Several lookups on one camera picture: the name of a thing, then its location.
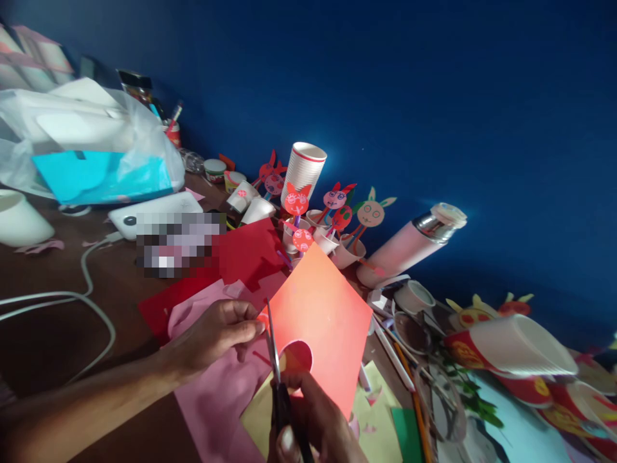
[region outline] blue wall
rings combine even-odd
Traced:
[[[370,250],[459,206],[469,225],[412,276],[461,304],[533,292],[534,318],[585,349],[617,330],[616,5],[5,0],[0,15],[98,59],[104,84],[152,75],[167,107],[185,101],[184,144],[249,176],[272,148],[325,149],[315,207],[336,181],[398,196]]]

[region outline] scissor handle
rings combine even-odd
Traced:
[[[276,434],[280,434],[281,430],[290,424],[291,430],[294,432],[296,442],[298,442],[298,446],[300,447],[302,461],[304,461],[304,463],[314,463],[313,454],[310,450],[309,439],[306,434],[300,432],[298,426],[294,423],[291,414],[291,400],[289,399],[287,386],[283,383],[272,385],[272,412],[273,424],[276,425]]]

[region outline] white device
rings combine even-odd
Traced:
[[[108,216],[118,231],[127,240],[137,239],[137,214],[165,212],[203,212],[194,196],[189,192],[181,192],[145,203],[132,204],[125,208],[115,209]]]

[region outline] forearm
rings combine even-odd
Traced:
[[[2,461],[66,462],[189,379],[165,350],[0,412]]]

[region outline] white plastic bag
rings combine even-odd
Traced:
[[[145,106],[124,92],[103,90],[93,81],[81,79],[57,90],[62,89],[62,96],[0,91],[0,183],[54,198],[32,156],[75,150],[123,154],[119,162],[119,155],[115,156],[112,176],[96,188],[84,184],[87,191],[70,204],[142,201],[184,185],[180,154]],[[104,98],[101,90],[113,100]],[[150,168],[153,161],[163,168]],[[67,182],[89,177],[71,179],[77,173],[70,168],[62,171]]]

